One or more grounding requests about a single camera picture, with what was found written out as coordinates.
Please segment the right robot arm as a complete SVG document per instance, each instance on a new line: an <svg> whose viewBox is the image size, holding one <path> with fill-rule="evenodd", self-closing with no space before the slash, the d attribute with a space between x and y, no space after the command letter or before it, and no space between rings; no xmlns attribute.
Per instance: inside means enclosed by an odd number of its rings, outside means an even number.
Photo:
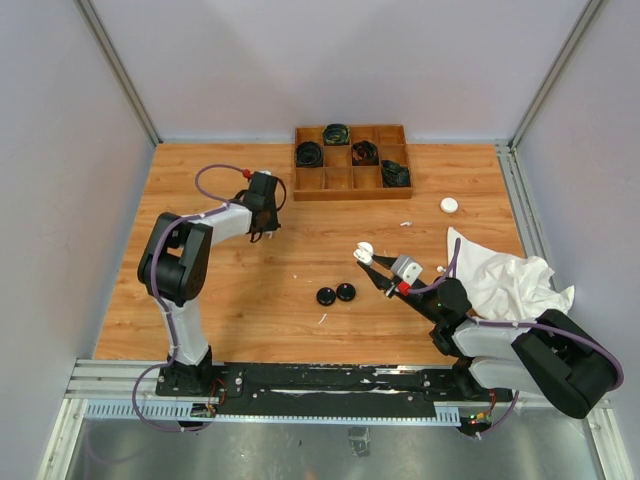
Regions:
<svg viewBox="0 0 640 480"><path fill-rule="evenodd" d="M532 320L474 317L462 282L448 267L430 285L407 255L356 252L358 266L388 298L431 321L430 337L456 360L455 392L474 400L491 389L540 395L560 412L583 419L624 380L620 362L567 315L548 309Z"/></svg>

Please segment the white charging case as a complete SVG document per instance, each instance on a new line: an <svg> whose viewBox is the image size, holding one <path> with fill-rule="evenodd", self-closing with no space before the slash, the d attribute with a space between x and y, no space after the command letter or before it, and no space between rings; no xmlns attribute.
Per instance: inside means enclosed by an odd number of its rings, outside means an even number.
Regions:
<svg viewBox="0 0 640 480"><path fill-rule="evenodd" d="M360 263L366 266L371 266L374 263L374 249L368 242L358 242L357 247L353 252L353 256Z"/></svg>
<svg viewBox="0 0 640 480"><path fill-rule="evenodd" d="M456 213L459 209L459 203L455 198L446 197L440 202L440 209L447 214Z"/></svg>

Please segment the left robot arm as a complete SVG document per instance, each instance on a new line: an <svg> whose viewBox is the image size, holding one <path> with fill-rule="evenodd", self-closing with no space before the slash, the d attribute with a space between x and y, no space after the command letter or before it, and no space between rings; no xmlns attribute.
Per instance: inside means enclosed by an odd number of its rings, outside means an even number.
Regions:
<svg viewBox="0 0 640 480"><path fill-rule="evenodd" d="M219 383L220 369L205 338L197 297L208 271L211 249L231 238L248 235L259 241L280 228L278 213L285 205L276 191L284 182L268 171L239 171L248 181L233 198L202 213L158 216L137 268L138 281L158 305L168 333L169 352L159 365L156 394L198 396Z"/></svg>

